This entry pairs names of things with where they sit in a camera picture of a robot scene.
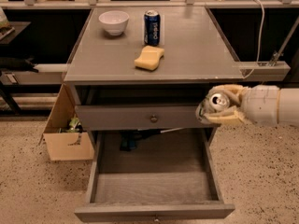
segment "yellow sponge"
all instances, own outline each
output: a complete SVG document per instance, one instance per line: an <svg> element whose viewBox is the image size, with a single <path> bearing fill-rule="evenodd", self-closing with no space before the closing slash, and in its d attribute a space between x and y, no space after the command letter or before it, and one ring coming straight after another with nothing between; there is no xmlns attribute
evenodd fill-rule
<svg viewBox="0 0 299 224"><path fill-rule="evenodd" d="M135 66L150 71L155 70L160 58L164 56L164 49L146 46L142 49L140 56L134 60Z"/></svg>

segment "closed drawer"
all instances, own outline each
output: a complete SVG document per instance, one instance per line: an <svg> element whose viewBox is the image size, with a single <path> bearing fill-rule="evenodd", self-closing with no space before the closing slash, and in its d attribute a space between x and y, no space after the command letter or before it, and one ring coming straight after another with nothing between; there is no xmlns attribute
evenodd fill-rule
<svg viewBox="0 0 299 224"><path fill-rule="evenodd" d="M90 130L203 127L194 105L78 105L76 113Z"/></svg>
<svg viewBox="0 0 299 224"><path fill-rule="evenodd" d="M225 218L204 132L183 130L138 141L120 151L121 136L99 135L83 222Z"/></svg>

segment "cable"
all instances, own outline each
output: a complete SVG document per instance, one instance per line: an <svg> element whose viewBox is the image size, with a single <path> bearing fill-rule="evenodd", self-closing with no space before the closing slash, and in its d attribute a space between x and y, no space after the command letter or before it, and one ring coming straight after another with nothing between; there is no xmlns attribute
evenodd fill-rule
<svg viewBox="0 0 299 224"><path fill-rule="evenodd" d="M261 53L261 43L262 43L262 31L263 31L263 21L264 21L264 8L261 0L253 0L254 2L258 3L261 6L262 9L262 20L260 24L260 31L259 31L259 40L258 40L258 53L256 56L256 63L260 60L260 53ZM247 75L244 76L244 78L248 78L252 73L254 69L252 69Z"/></svg>

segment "terrazzo floor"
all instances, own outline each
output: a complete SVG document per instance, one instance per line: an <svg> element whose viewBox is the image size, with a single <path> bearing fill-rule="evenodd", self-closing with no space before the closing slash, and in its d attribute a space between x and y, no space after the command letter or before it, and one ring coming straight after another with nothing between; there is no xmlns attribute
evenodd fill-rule
<svg viewBox="0 0 299 224"><path fill-rule="evenodd" d="M0 118L0 223L81 223L74 209L84 204L91 162L50 161L40 143L45 124ZM224 201L235 211L224 220L162 223L299 223L298 128L222 126L211 153Z"/></svg>

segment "white bowl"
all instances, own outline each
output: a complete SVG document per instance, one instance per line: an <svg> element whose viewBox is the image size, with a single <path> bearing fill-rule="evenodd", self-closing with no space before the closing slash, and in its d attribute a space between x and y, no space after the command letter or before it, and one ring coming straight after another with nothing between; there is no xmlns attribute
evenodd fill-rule
<svg viewBox="0 0 299 224"><path fill-rule="evenodd" d="M127 27L129 15L124 11L108 11L99 16L99 21L109 34L120 35Z"/></svg>

